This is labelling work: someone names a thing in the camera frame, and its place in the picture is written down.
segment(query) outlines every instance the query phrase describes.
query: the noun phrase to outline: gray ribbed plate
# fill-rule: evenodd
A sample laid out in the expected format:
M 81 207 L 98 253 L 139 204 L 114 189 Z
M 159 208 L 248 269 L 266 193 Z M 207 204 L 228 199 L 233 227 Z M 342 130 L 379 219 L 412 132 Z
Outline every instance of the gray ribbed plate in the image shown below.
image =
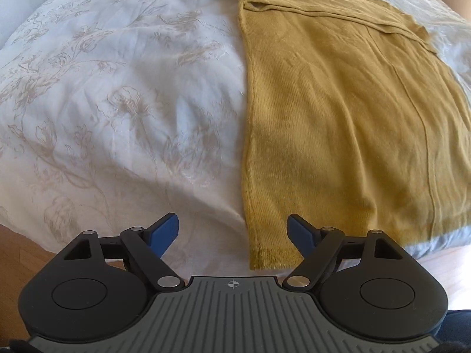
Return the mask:
M 405 344 L 353 337 L 309 294 L 285 291 L 273 277 L 194 277 L 180 292 L 159 294 L 115 337 L 89 344 L 35 337 L 31 344 L 44 353 L 426 353 L 438 345 L 432 337 Z

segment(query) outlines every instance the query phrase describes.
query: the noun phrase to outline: bedspread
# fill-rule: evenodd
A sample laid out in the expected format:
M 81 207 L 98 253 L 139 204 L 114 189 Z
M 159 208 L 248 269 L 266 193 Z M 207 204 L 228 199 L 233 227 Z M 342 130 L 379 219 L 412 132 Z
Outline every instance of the bedspread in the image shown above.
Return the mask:
M 385 1 L 469 99 L 471 26 L 439 0 Z M 249 274 L 243 55 L 237 0 L 48 0 L 0 50 L 0 223 L 58 251 L 173 211 L 177 273 Z M 465 227 L 408 250 L 470 242 Z

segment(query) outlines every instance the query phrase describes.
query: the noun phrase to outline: metal pivot screw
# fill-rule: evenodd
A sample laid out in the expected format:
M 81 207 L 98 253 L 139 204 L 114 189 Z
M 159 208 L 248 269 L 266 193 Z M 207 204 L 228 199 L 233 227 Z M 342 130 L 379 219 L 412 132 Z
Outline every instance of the metal pivot screw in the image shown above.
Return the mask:
M 157 284 L 163 288 L 175 288 L 180 284 L 180 279 L 175 276 L 163 276 L 157 280 Z
M 288 285 L 296 288 L 307 287 L 310 283 L 309 279 L 304 276 L 291 276 L 286 282 Z

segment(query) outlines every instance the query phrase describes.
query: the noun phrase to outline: crosshair logo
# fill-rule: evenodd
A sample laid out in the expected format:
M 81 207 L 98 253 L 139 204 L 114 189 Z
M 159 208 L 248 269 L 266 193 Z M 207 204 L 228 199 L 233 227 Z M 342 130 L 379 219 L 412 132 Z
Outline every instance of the crosshair logo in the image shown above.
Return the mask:
M 229 283 L 227 283 L 226 285 L 228 287 L 231 287 L 232 289 L 234 289 L 234 288 L 237 288 L 239 285 L 242 285 L 242 284 L 233 279 Z

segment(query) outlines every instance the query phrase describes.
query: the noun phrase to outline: white bedsheet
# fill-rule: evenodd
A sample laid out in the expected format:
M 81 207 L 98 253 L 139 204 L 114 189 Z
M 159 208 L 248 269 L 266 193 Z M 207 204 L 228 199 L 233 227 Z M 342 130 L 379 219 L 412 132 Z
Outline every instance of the white bedsheet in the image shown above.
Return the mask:
M 439 0 L 412 14 L 471 97 L 471 26 Z M 58 251 L 177 213 L 164 260 L 245 275 L 246 68 L 237 0 L 49 0 L 0 50 L 0 223 Z M 471 227 L 411 246 L 469 244 Z

